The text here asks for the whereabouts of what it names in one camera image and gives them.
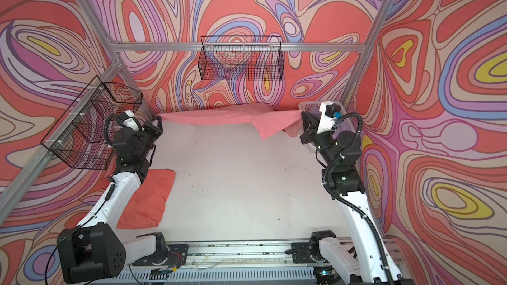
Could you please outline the pink t shirt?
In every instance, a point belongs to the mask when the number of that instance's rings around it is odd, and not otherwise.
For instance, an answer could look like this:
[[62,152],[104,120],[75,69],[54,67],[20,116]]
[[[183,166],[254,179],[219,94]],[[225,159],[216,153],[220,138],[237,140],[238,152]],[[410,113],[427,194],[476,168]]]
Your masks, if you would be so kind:
[[252,124],[261,139],[267,139],[284,131],[295,138],[302,127],[300,110],[276,111],[266,104],[242,104],[209,110],[162,113],[165,121],[187,125]]

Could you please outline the white plastic laundry basket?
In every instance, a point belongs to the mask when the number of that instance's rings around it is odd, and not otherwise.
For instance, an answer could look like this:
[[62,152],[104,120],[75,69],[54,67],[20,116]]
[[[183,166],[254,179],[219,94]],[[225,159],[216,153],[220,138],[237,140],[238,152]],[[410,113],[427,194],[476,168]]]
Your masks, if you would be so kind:
[[[321,103],[322,103],[322,101],[319,101],[319,100],[316,100],[316,101],[303,101],[303,102],[300,102],[298,104],[298,109],[302,110],[302,111],[307,111],[307,112],[318,111],[319,108],[320,108]],[[337,104],[338,106],[340,106],[340,109],[341,109],[342,113],[346,112],[344,105],[342,103],[338,102],[338,101],[325,101],[325,103]]]

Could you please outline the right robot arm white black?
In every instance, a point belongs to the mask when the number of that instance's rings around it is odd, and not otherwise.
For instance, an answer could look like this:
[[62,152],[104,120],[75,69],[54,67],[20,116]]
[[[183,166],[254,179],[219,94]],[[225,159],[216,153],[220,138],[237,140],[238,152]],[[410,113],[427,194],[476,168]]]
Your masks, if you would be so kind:
[[322,102],[319,112],[301,113],[302,144],[311,144],[322,157],[322,187],[345,217],[355,253],[343,249],[331,231],[310,237],[311,257],[329,263],[346,284],[414,284],[395,264],[377,228],[367,190],[356,168],[362,155],[359,113],[342,113],[335,102]]

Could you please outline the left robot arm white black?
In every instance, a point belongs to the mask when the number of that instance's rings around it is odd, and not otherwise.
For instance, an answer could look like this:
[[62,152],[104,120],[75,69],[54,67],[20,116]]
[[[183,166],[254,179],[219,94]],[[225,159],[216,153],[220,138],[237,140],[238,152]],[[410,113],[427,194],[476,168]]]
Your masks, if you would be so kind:
[[66,284],[90,284],[117,277],[126,265],[145,260],[165,263],[168,248],[161,233],[121,241],[116,234],[120,217],[142,186],[153,160],[155,142],[163,133],[162,119],[140,124],[128,110],[104,122],[104,139],[116,152],[116,168],[108,189],[74,229],[63,230],[54,253]]

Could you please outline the folded red t shirt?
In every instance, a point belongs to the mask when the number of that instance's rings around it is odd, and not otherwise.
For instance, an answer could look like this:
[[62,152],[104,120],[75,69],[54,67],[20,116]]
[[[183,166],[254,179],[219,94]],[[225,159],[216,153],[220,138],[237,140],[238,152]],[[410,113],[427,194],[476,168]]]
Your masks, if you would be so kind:
[[149,170],[145,181],[125,207],[116,228],[124,230],[157,228],[165,213],[175,176],[176,173],[169,169]]

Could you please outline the aluminium frame back crossbar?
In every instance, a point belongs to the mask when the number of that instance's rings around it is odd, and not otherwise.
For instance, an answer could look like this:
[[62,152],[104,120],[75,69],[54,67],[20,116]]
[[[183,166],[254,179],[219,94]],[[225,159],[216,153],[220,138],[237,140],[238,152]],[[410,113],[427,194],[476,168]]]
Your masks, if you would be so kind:
[[261,49],[264,47],[280,47],[282,51],[346,51],[363,52],[367,45],[362,43],[198,43],[198,42],[113,42],[115,51],[199,51],[203,46],[211,46],[219,50],[235,50],[240,48]]

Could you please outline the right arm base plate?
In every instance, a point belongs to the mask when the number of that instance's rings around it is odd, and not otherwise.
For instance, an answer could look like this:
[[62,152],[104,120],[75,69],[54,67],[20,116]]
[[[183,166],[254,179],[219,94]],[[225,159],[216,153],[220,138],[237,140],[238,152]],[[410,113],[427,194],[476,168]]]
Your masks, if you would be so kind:
[[320,253],[320,241],[293,242],[285,254],[290,255],[296,264],[331,265]]

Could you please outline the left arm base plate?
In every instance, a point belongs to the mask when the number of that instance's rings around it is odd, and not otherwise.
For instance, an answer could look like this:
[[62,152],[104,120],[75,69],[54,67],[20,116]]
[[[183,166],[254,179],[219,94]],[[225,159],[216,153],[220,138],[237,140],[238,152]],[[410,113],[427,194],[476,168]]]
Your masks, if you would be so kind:
[[135,267],[180,267],[186,264],[188,244],[168,244],[166,249],[165,256],[144,257],[135,261],[132,265]]

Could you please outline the aluminium frame rail base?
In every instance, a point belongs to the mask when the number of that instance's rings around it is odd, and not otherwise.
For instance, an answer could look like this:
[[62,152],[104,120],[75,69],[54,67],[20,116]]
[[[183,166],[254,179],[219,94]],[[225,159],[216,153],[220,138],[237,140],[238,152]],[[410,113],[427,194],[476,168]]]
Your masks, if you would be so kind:
[[189,241],[185,265],[125,265],[93,284],[347,284],[332,265],[296,264],[285,251],[289,240]]

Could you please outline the aluminium frame left post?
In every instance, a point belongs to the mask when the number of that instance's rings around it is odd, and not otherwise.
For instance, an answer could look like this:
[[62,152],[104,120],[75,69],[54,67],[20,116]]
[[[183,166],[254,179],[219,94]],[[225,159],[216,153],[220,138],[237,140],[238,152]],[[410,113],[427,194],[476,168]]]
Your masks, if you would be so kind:
[[133,75],[127,69],[119,53],[114,49],[114,41],[105,29],[98,13],[92,5],[91,0],[75,0],[83,13],[83,18],[96,34],[103,50],[111,60],[111,65],[100,76],[104,81],[113,81],[117,76],[123,80],[123,83],[130,88],[140,92],[139,86],[135,82]]

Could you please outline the aluminium frame post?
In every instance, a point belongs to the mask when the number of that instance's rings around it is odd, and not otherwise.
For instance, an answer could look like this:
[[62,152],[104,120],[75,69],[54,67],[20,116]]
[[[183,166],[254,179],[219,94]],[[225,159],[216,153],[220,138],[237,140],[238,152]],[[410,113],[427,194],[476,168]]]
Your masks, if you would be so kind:
[[114,41],[105,29],[98,13],[92,5],[91,0],[75,0],[83,13],[83,18],[96,34],[103,50],[111,60],[111,65],[100,76],[104,81],[113,81],[117,76],[123,80],[123,83],[130,88],[140,92],[139,86],[135,82],[133,75],[127,69],[119,53],[114,49]]
[[349,75],[347,83],[339,99],[340,103],[342,103],[344,106],[348,106],[353,99],[359,81],[364,71],[368,67],[368,62],[370,61],[370,57],[372,56],[375,42],[380,34],[382,27],[384,26],[384,23],[388,18],[389,12],[391,11],[394,3],[395,0],[382,0],[381,2],[379,10],[368,32],[363,50],[360,52],[360,55],[355,62],[352,72]]

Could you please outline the aluminium frame right post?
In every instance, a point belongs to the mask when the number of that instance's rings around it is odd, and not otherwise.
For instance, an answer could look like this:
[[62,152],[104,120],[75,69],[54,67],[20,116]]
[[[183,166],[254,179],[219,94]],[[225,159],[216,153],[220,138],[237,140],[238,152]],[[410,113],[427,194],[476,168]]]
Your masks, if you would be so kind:
[[384,23],[388,18],[389,12],[391,11],[394,3],[395,0],[382,0],[381,2],[379,10],[368,32],[363,50],[360,52],[360,55],[355,62],[352,72],[349,75],[347,83],[339,99],[340,103],[342,103],[344,106],[348,106],[353,99],[359,81],[364,71],[368,67],[368,62],[370,61],[370,57],[372,56],[375,42],[380,34],[382,27],[384,26]]

